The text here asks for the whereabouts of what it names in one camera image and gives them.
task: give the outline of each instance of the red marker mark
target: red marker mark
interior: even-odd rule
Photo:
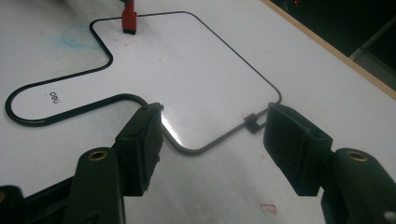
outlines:
[[[129,46],[129,44],[131,44],[132,42],[134,42],[134,41],[133,41],[133,40],[130,40],[130,41],[124,43],[124,45],[125,45],[125,46]]]
[[[271,213],[272,215],[276,215],[276,206],[272,203],[262,203],[260,204],[260,208],[262,209],[263,213]]]

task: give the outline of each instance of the red object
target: red object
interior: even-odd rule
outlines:
[[[125,9],[122,12],[122,29],[125,34],[136,34],[137,14],[134,11],[134,0],[125,3]]]

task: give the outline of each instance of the white table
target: white table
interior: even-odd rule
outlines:
[[[2,104],[21,86],[105,64],[88,25],[118,17],[122,8],[118,1],[1,1]],[[279,88],[283,105],[329,134],[333,150],[364,150],[396,179],[395,101],[262,2],[148,0],[136,10],[195,14]],[[110,147],[136,109],[121,102],[41,128],[18,125],[4,112],[0,185],[20,186],[28,196],[66,179],[83,152]],[[128,222],[324,223],[320,194],[295,195],[262,134],[242,130],[199,157],[165,142],[144,197],[125,199]]]

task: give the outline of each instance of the black plastic part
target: black plastic part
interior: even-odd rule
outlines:
[[[73,177],[25,199],[26,223],[61,223]]]
[[[116,137],[125,196],[142,196],[149,187],[163,146],[162,108],[159,103],[140,107]]]
[[[21,190],[18,187],[0,187],[0,224],[23,223],[25,205]]]
[[[125,34],[128,34],[128,35],[135,35],[135,34],[136,34],[136,30],[122,29],[122,31],[123,31]]]
[[[341,195],[334,197],[325,191],[320,203],[326,224],[347,223],[348,211]]]
[[[117,154],[109,147],[92,149],[78,160],[63,224],[124,223]]]
[[[265,127],[265,123],[262,125],[257,123],[258,119],[259,119],[259,116],[257,116],[254,113],[245,117],[246,127],[250,133],[257,133],[258,131],[260,131],[261,129],[263,129]]]
[[[268,105],[264,145],[299,196],[317,196],[321,163],[332,155],[332,139],[295,110]]]
[[[396,184],[373,156],[341,148],[332,169],[348,211],[345,223],[396,222]]]

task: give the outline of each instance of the blue marker stain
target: blue marker stain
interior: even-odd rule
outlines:
[[[88,26],[72,26],[65,30],[62,40],[66,46],[75,49],[100,49]]]

